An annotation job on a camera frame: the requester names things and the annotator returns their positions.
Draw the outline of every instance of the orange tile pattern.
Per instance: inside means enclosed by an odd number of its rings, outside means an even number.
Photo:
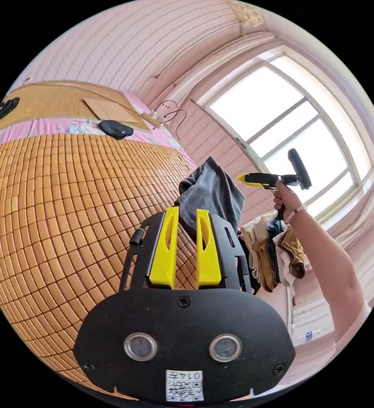
[[[97,389],[72,353],[78,329],[117,291],[134,229],[173,204],[189,173],[174,149],[105,136],[0,146],[0,307],[47,366]],[[195,285],[194,254],[180,228],[179,288]]]

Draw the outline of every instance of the brown garment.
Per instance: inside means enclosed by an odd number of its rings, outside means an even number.
[[[269,259],[269,255],[266,251],[266,245],[268,244],[269,238],[263,241],[254,242],[252,244],[252,250],[258,255],[259,268],[258,268],[258,279],[259,283],[267,292],[272,292],[276,288],[277,283],[274,281],[273,266]]]
[[[291,260],[289,265],[290,273],[295,278],[304,278],[306,274],[305,253],[291,226],[288,226],[279,246],[289,254]]]

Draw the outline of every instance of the bracelet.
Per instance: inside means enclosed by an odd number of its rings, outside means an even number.
[[[306,211],[306,207],[304,205],[301,205],[299,208],[297,208],[295,211],[292,211],[285,222],[289,222],[298,212],[300,211]]]

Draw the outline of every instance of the black handle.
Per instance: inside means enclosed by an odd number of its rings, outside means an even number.
[[[283,221],[283,214],[285,213],[286,207],[284,204],[282,204],[281,208],[279,209],[279,211],[277,212],[277,220]]]
[[[287,181],[284,178],[281,178],[282,183],[287,187]],[[277,212],[277,216],[276,219],[279,221],[283,221],[283,215],[285,214],[285,210],[286,207],[285,205],[282,203],[281,208],[279,209],[279,211]]]

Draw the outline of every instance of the window pane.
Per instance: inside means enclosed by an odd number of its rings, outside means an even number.
[[[292,85],[263,67],[222,95],[211,109],[248,140],[302,98]]]
[[[316,115],[316,109],[309,102],[302,103],[274,127],[259,136],[250,146],[259,157],[263,157]]]
[[[347,173],[329,191],[307,207],[308,213],[311,216],[316,217],[338,200],[352,186],[353,179],[351,178],[351,174]]]
[[[281,175],[294,173],[288,159],[288,151],[292,148],[299,153],[312,183],[312,187],[308,190],[301,190],[300,187],[293,188],[302,202],[316,195],[347,167],[334,137],[320,119],[271,158],[265,160],[265,165],[271,173]]]
[[[280,57],[271,64],[293,78],[326,111],[347,144],[360,178],[363,179],[371,169],[370,159],[356,127],[337,99],[313,74],[291,58]]]

